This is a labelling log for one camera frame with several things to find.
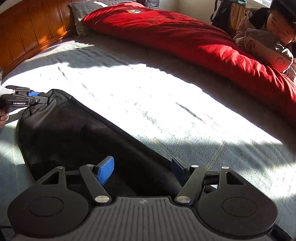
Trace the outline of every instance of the stuffed animal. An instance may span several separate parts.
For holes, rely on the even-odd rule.
[[[293,63],[291,51],[283,47],[273,33],[249,28],[245,32],[244,46],[261,63],[284,73]]]

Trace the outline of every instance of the red comforter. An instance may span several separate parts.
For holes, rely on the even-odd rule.
[[[170,52],[225,76],[296,127],[296,86],[240,50],[224,31],[188,16],[121,3],[82,22],[97,32]]]

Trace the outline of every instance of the black hair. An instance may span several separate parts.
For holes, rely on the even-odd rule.
[[[296,16],[294,16],[279,0],[273,0],[271,2],[270,10],[275,10],[280,13],[296,33]]]

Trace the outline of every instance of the gray pillow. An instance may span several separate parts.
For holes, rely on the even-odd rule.
[[[116,5],[122,2],[132,2],[129,0],[112,0],[112,1],[87,1],[70,3],[74,15],[75,27],[78,37],[85,37],[93,33],[93,30],[86,28],[80,21],[88,14],[95,10]]]

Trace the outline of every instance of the wooden headboard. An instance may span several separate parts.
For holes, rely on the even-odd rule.
[[[17,65],[75,34],[69,4],[85,0],[23,0],[0,14],[0,68]]]

